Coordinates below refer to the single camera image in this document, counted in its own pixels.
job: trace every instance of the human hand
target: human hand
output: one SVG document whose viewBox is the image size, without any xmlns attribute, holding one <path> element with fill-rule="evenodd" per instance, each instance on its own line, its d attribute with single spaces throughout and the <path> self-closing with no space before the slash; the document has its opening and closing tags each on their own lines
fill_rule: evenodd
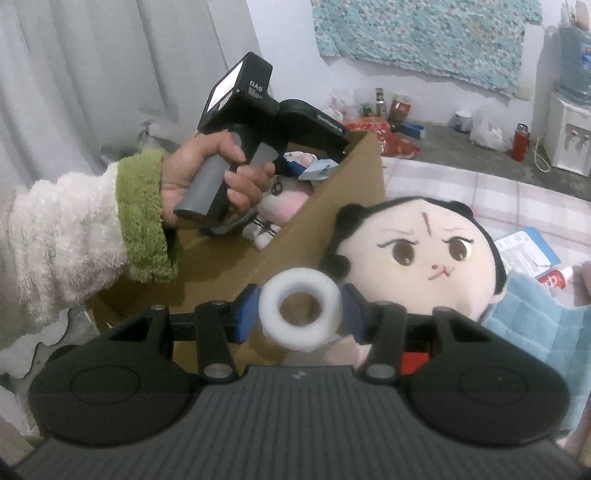
<svg viewBox="0 0 591 480">
<path fill-rule="evenodd" d="M 162 199 L 162 219 L 165 228 L 196 228 L 190 220 L 177 217 L 173 210 L 183 199 L 199 167 L 212 155 L 219 153 L 226 160 L 244 163 L 246 157 L 236 145 L 230 132 L 199 135 L 186 142 L 162 163 L 160 175 L 160 196 Z M 236 173 L 227 171 L 224 181 L 228 186 L 228 199 L 235 213 L 243 216 L 262 199 L 275 175 L 275 165 L 268 163 L 263 170 L 241 165 Z"/>
</svg>

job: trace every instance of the pink checkered bed sheet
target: pink checkered bed sheet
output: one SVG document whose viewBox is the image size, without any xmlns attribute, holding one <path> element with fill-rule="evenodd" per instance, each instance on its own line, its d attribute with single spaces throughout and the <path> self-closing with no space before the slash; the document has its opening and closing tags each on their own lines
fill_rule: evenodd
<svg viewBox="0 0 591 480">
<path fill-rule="evenodd" d="M 444 165 L 382 158 L 387 198 L 421 195 L 469 205 L 476 220 L 499 238 L 537 228 L 558 257 L 591 260 L 591 204 L 569 195 Z"/>
</svg>

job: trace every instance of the white wall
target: white wall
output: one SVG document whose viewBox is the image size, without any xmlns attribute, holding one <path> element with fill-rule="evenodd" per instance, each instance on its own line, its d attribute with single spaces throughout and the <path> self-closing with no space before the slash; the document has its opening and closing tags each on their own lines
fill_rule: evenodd
<svg viewBox="0 0 591 480">
<path fill-rule="evenodd" d="M 412 119 L 447 123 L 458 109 L 475 111 L 492 99 L 506 128 L 525 123 L 541 135 L 548 91 L 558 68 L 557 39 L 563 0 L 541 0 L 543 26 L 527 25 L 520 93 L 511 100 L 468 83 L 417 74 L 380 64 L 340 59 L 324 61 L 316 47 L 310 0 L 246 0 L 263 57 L 274 66 L 271 87 L 277 100 L 300 98 L 322 108 L 335 88 L 373 89 L 412 97 Z M 536 120 L 532 125 L 533 112 Z"/>
</svg>

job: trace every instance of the water bottle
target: water bottle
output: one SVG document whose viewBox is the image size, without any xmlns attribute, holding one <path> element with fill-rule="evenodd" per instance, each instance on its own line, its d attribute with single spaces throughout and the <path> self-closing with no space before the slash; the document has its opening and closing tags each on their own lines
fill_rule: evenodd
<svg viewBox="0 0 591 480">
<path fill-rule="evenodd" d="M 591 33 L 574 25 L 559 32 L 562 55 L 557 90 L 573 103 L 591 106 Z"/>
</svg>

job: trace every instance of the white plastic bag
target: white plastic bag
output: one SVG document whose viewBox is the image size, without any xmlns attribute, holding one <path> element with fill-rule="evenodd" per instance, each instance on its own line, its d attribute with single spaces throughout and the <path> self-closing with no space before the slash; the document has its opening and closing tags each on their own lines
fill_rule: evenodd
<svg viewBox="0 0 591 480">
<path fill-rule="evenodd" d="M 330 96 L 328 107 L 323 110 L 337 122 L 349 121 L 359 117 L 359 105 L 355 102 L 352 90 L 336 89 Z"/>
<path fill-rule="evenodd" d="M 507 133 L 503 133 L 501 114 L 493 104 L 481 106 L 472 117 L 472 122 L 471 142 L 502 152 L 509 150 L 511 139 Z"/>
</svg>

